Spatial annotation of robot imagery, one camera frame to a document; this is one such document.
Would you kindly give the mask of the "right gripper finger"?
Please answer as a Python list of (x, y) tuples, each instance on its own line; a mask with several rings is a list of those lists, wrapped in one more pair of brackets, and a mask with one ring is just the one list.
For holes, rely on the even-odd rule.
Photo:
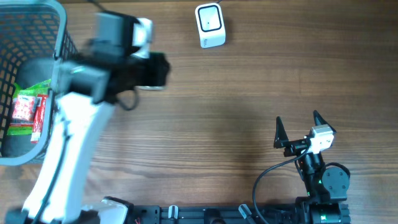
[(336, 134), (336, 129), (334, 129), (332, 125), (330, 125), (326, 120), (324, 120), (317, 110), (313, 111), (313, 118), (316, 126), (328, 125), (333, 131), (333, 133)]
[(276, 130), (274, 138), (274, 148), (286, 147), (289, 143), (289, 138), (285, 131), (282, 119), (280, 116), (276, 117)]

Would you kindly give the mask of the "red stick sachet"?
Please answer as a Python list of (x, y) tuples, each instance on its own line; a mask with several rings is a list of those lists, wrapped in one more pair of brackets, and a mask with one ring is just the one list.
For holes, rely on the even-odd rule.
[(49, 96), (48, 95), (38, 95), (37, 99), (37, 107), (36, 107), (36, 111), (35, 111), (35, 117), (34, 117), (34, 123), (33, 123), (33, 127), (32, 127), (32, 135), (31, 135), (31, 139), (30, 142), (32, 144), (37, 144), (40, 136), (42, 134), (42, 130), (43, 130), (43, 124), (44, 124), (44, 115), (45, 115), (45, 107), (46, 107), (46, 101), (47, 98)]

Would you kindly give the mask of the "small red white packet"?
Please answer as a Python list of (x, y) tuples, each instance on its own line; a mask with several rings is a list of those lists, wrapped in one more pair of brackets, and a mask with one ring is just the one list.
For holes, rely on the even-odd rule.
[(12, 118), (22, 121), (33, 121), (36, 106), (37, 98), (35, 96), (19, 95), (15, 103)]

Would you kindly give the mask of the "green snack bag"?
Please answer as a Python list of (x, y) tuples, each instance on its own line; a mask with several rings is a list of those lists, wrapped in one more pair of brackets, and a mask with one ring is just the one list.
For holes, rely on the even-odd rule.
[(15, 84), (16, 90), (12, 99), (12, 113), (11, 113), (11, 122), (7, 134), (10, 136), (21, 136), (21, 135), (29, 135), (32, 134), (32, 127), (34, 123), (33, 121), (22, 121), (18, 119), (13, 119), (12, 114), (14, 111), (15, 103), (17, 97), (19, 95), (27, 95), (27, 96), (35, 96), (37, 98), (38, 95), (48, 95), (48, 90), (50, 88), (51, 79), (42, 81), (37, 83), (31, 87), (26, 89), (22, 89), (18, 84)]

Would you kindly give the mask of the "green lid spice jar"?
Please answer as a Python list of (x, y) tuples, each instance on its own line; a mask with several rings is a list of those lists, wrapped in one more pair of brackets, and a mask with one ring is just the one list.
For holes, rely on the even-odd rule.
[(162, 91), (165, 89), (164, 86), (137, 86), (136, 88), (145, 91)]

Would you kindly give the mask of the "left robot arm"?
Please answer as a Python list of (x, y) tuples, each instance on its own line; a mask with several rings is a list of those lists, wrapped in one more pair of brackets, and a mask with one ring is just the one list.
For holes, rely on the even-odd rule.
[(170, 70), (165, 54), (151, 52), (150, 19), (113, 11), (96, 15), (95, 37), (82, 53), (57, 66), (56, 111), (39, 177), (6, 223), (127, 223), (134, 206), (106, 197), (82, 202), (96, 143), (121, 104), (118, 95), (138, 87), (163, 88)]

